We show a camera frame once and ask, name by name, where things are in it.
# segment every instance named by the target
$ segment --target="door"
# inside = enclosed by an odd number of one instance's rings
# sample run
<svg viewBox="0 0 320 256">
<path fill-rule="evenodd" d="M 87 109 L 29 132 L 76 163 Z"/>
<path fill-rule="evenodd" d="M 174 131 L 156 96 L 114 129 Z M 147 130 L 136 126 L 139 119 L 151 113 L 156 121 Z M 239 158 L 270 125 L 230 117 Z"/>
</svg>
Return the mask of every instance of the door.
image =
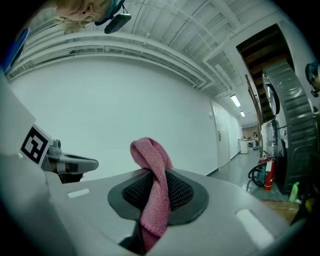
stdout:
<svg viewBox="0 0 320 256">
<path fill-rule="evenodd" d="M 230 161 L 229 136 L 224 116 L 224 109 L 212 102 L 217 132 L 218 166 L 223 167 Z"/>
</svg>

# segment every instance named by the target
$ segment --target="floor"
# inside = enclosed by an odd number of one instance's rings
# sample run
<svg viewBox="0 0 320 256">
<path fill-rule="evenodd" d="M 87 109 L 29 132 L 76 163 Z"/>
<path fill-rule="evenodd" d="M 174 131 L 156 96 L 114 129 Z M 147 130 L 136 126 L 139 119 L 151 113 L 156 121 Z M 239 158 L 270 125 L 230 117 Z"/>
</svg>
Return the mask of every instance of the floor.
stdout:
<svg viewBox="0 0 320 256">
<path fill-rule="evenodd" d="M 258 164 L 259 158 L 258 150 L 249 149 L 248 154 L 238 154 L 211 177 L 236 184 L 260 200 L 288 201 L 289 196 L 281 194 L 276 183 L 268 191 L 248 178 L 248 172 Z"/>
</svg>

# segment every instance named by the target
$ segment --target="white wall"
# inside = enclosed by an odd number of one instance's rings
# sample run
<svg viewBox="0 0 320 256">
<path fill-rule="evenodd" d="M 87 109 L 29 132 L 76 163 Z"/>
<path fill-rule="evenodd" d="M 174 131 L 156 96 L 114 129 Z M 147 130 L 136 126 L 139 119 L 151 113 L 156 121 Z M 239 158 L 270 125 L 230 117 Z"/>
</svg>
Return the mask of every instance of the white wall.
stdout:
<svg viewBox="0 0 320 256">
<path fill-rule="evenodd" d="M 232 159 L 239 151 L 239 141 L 242 139 L 242 128 L 240 122 L 232 116 L 228 111 L 225 111 L 225 123 L 229 137 L 230 159 Z"/>
<path fill-rule="evenodd" d="M 311 94 L 311 86 L 306 78 L 305 68 L 308 63 L 316 60 L 316 57 L 306 41 L 304 35 L 299 29 L 289 20 L 282 20 L 278 23 L 283 36 L 288 44 L 291 57 L 293 60 L 294 71 L 299 78 L 307 97 L 312 104 L 320 108 L 320 98 L 315 98 Z"/>
<path fill-rule="evenodd" d="M 34 70 L 11 85 L 64 152 L 99 161 L 84 180 L 138 169 L 129 146 L 141 137 L 161 143 L 175 168 L 206 175 L 218 167 L 209 99 L 165 69 L 83 58 Z"/>
</svg>

